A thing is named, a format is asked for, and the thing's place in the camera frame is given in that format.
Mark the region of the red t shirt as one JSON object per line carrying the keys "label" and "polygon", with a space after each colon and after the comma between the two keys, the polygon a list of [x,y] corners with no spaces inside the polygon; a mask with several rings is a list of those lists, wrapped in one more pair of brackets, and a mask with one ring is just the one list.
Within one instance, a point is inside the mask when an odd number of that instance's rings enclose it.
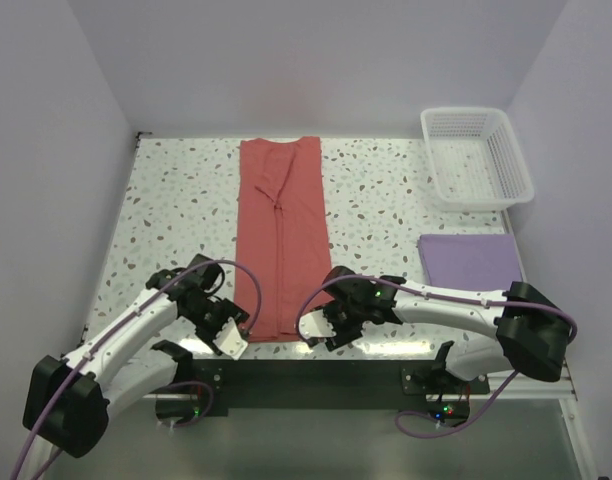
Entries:
{"label": "red t shirt", "polygon": [[321,141],[244,141],[239,173],[234,301],[256,321],[250,341],[294,341],[300,307],[329,299],[308,298],[332,268]]}

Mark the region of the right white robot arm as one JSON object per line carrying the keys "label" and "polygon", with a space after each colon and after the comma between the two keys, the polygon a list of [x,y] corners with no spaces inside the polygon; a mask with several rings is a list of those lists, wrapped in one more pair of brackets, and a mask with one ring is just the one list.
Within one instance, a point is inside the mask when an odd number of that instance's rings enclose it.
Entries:
{"label": "right white robot arm", "polygon": [[530,379],[559,381],[575,321],[532,285],[453,290],[369,277],[338,266],[323,283],[330,301],[301,317],[300,332],[335,350],[360,338],[367,323],[429,324],[463,332],[441,348],[431,369],[434,386],[455,392],[466,381],[513,370]]}

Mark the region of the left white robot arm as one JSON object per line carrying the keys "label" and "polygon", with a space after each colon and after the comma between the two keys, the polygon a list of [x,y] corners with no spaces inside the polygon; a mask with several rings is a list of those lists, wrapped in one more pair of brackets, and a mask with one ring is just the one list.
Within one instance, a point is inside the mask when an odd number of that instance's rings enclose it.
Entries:
{"label": "left white robot arm", "polygon": [[40,360],[22,418],[29,437],[80,458],[102,438],[112,414],[126,405],[160,388],[186,390],[193,380],[191,353],[154,339],[178,319],[189,321],[213,353],[239,359],[259,317],[262,292],[255,282],[252,312],[218,297],[227,264],[198,254],[185,268],[154,273],[99,334],[61,358]]}

